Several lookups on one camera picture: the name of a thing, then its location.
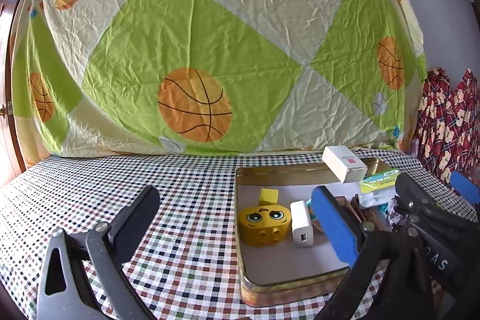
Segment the white usb charger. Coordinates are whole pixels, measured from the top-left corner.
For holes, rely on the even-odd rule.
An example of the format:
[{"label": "white usb charger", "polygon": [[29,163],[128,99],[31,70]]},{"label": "white usb charger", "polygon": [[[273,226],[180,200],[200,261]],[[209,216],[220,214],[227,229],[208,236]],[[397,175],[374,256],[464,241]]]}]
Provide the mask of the white usb charger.
[{"label": "white usb charger", "polygon": [[299,247],[314,245],[314,229],[311,226],[310,214],[305,201],[296,201],[290,204],[292,213],[293,241]]}]

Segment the red plaid fabric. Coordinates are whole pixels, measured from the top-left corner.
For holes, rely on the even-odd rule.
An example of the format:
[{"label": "red plaid fabric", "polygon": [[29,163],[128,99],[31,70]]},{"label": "red plaid fabric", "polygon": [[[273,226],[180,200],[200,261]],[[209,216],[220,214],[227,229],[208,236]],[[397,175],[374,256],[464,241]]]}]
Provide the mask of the red plaid fabric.
[{"label": "red plaid fabric", "polygon": [[480,85],[468,69],[457,88],[441,68],[428,72],[415,138],[423,167],[450,186],[450,174],[468,175],[480,157]]}]

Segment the toy face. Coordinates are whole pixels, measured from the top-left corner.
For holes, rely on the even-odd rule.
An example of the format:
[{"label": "toy face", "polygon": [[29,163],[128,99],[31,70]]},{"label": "toy face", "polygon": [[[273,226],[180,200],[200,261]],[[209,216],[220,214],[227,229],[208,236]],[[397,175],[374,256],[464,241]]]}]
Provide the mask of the toy face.
[{"label": "toy face", "polygon": [[248,246],[275,244],[283,240],[291,221],[290,210],[281,205],[255,206],[238,214],[240,236]]}]

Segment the checkered tablecloth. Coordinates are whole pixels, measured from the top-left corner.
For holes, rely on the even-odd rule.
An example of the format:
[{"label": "checkered tablecloth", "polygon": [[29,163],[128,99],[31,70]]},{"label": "checkered tablecloth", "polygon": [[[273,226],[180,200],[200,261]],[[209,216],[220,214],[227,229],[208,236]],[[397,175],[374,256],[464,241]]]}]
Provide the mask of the checkered tablecloth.
[{"label": "checkered tablecloth", "polygon": [[[420,163],[393,151],[361,150],[408,173],[447,210],[474,218],[474,210]],[[160,208],[132,262],[123,270],[158,319],[312,319],[328,295],[254,309],[240,298],[234,238],[235,170],[242,166],[320,162],[318,154],[257,157],[49,157],[0,193],[0,278],[29,319],[35,319],[38,280],[49,234],[111,221],[145,185],[160,192]],[[85,263],[97,300],[115,311]],[[354,317],[366,313],[382,272],[374,276]]]}]

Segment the blue gripper pad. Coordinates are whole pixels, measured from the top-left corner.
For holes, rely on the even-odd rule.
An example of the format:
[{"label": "blue gripper pad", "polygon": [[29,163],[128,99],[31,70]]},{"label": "blue gripper pad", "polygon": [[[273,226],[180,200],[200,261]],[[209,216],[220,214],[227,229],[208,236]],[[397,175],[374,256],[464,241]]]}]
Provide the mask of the blue gripper pad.
[{"label": "blue gripper pad", "polygon": [[340,216],[335,206],[331,204],[320,186],[311,193],[311,208],[315,213],[325,234],[332,243],[338,258],[350,267],[358,257],[357,238],[345,220]]},{"label": "blue gripper pad", "polygon": [[480,188],[458,171],[450,175],[450,185],[472,205],[480,203]]}]

